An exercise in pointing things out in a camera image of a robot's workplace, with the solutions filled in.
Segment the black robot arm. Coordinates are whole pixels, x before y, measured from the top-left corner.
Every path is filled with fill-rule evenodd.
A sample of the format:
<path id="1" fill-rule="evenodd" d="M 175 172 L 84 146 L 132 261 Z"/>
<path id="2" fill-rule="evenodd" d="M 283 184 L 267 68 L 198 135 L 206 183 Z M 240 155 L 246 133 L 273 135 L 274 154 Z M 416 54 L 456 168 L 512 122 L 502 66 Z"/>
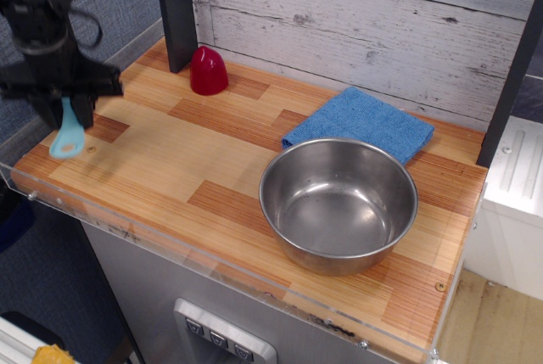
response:
<path id="1" fill-rule="evenodd" d="M 1 95 L 25 99 L 53 129 L 62 124 L 67 99 L 83 128 L 93 125 L 99 97 L 123 93 L 120 70 L 86 57 L 70 14 L 73 0 L 1 0 L 12 41 L 23 60 L 2 67 Z"/>

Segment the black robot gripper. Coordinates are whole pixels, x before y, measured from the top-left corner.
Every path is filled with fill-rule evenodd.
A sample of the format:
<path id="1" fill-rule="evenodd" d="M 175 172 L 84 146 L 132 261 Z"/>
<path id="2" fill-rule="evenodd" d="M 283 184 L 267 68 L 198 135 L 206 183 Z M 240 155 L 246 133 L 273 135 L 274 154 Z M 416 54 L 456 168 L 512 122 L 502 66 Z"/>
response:
<path id="1" fill-rule="evenodd" d="M 88 129 L 94 125 L 96 99 L 123 94 L 120 70 L 85 56 L 68 20 L 55 24 L 51 34 L 37 22 L 8 24 L 23 59 L 1 67 L 1 96 L 27 98 L 47 126 L 62 126 L 62 96 L 71 96 L 76 119 Z"/>

